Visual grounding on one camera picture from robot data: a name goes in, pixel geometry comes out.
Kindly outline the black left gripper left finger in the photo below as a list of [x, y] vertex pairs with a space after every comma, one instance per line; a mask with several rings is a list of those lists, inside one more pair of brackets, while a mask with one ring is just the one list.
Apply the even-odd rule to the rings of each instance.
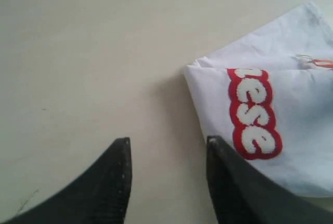
[[118, 138], [68, 186], [7, 223], [124, 223], [130, 194], [130, 138]]

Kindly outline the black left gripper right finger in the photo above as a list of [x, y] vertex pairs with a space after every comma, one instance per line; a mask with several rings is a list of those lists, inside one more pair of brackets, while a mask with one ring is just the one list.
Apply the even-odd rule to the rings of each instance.
[[207, 182], [218, 223], [332, 223], [332, 212], [280, 187], [220, 136], [207, 139]]

